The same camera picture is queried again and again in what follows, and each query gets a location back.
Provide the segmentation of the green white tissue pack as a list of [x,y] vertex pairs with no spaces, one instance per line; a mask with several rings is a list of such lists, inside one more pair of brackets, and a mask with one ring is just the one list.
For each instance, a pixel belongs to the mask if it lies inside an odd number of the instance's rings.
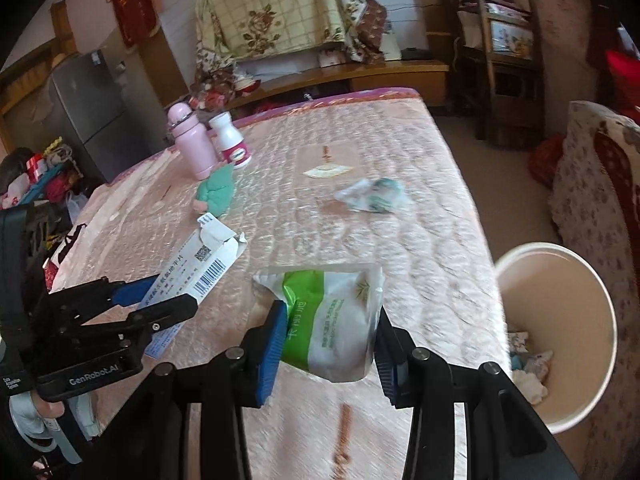
[[329,382],[358,382],[369,373],[384,299],[376,263],[272,266],[252,276],[250,319],[281,300],[288,328],[282,361]]

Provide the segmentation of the blue white medicine box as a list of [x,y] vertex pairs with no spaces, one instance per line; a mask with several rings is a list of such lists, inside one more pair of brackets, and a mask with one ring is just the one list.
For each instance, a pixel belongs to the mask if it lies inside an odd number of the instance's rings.
[[169,260],[146,292],[138,309],[187,294],[201,304],[246,248],[236,234],[213,214],[198,217],[198,228]]

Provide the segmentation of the green plush toy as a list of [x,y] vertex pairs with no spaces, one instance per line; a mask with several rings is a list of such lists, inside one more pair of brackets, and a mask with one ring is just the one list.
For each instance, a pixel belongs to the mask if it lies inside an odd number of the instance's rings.
[[193,200],[196,212],[219,218],[229,209],[234,193],[233,170],[233,165],[225,164],[200,183]]

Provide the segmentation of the crumpled clear plastic wrapper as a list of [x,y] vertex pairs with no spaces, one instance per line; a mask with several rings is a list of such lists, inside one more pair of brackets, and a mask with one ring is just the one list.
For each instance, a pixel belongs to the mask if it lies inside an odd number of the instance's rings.
[[361,179],[334,194],[334,198],[349,210],[394,214],[409,205],[404,185],[390,178]]

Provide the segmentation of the pink water bottle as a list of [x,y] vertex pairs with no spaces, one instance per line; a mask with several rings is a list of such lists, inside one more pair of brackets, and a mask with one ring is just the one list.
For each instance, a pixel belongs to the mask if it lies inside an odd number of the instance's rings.
[[178,102],[167,112],[168,132],[196,180],[206,180],[218,164],[214,144],[207,129],[186,102]]

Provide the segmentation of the cream waste bin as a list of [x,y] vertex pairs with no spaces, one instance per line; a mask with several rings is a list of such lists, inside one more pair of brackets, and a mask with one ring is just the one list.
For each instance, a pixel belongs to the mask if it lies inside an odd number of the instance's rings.
[[548,396],[535,410],[552,434],[580,424],[601,400],[617,353],[608,290],[592,266],[561,245],[515,247],[495,264],[506,322],[529,333],[535,353],[553,353]]

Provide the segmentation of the grey refrigerator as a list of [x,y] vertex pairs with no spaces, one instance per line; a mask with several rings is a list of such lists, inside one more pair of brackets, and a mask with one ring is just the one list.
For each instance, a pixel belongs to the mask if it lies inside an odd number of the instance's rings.
[[151,155],[100,50],[56,66],[47,95],[44,128],[72,148],[86,176],[111,182]]

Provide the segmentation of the white pill bottle pink label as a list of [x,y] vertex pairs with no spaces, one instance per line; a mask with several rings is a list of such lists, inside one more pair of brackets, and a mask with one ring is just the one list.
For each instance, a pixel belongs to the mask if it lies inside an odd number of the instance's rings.
[[252,158],[244,136],[232,122],[229,112],[220,113],[209,119],[209,129],[213,131],[215,146],[222,159],[235,169],[245,167]]

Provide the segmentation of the floral covered sofa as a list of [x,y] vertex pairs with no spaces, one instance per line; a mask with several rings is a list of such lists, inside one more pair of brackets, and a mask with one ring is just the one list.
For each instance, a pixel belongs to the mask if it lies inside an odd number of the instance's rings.
[[586,259],[611,296],[617,356],[590,416],[582,475],[639,475],[639,127],[588,101],[568,107],[549,200],[563,244]]

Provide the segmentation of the wooden tv cabinet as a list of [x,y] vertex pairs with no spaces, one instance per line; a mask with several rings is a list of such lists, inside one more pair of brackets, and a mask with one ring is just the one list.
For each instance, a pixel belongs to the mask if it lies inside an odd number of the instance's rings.
[[227,104],[227,110],[243,114],[265,100],[283,102],[291,92],[317,87],[326,92],[328,84],[344,84],[347,92],[381,88],[410,88],[419,92],[428,106],[448,105],[449,66],[439,60],[393,61],[378,65],[349,63],[314,68],[298,74],[282,76],[264,82],[246,96],[239,96]]

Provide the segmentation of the dark wooden chair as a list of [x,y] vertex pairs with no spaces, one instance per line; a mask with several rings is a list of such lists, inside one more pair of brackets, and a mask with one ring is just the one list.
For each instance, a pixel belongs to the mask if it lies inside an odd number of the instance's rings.
[[475,137],[528,151],[544,138],[544,59],[535,0],[449,0],[458,20],[451,62],[454,109]]

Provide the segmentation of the floral cloth covered television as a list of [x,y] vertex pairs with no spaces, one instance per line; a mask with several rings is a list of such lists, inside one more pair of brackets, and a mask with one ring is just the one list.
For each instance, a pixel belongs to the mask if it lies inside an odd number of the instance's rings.
[[196,0],[196,74],[212,79],[239,62],[325,48],[376,64],[386,20],[376,0]]

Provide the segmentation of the red bag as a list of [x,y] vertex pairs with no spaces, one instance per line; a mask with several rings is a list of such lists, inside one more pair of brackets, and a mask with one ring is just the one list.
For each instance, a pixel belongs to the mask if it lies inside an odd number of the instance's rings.
[[613,110],[638,124],[640,118],[640,61],[626,53],[612,50],[605,53],[605,58],[613,86]]

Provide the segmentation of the red hanging wall banner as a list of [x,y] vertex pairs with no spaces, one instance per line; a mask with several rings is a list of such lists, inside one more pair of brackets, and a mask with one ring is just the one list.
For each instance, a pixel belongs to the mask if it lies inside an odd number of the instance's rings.
[[157,33],[155,0],[106,0],[113,8],[122,42],[130,50]]

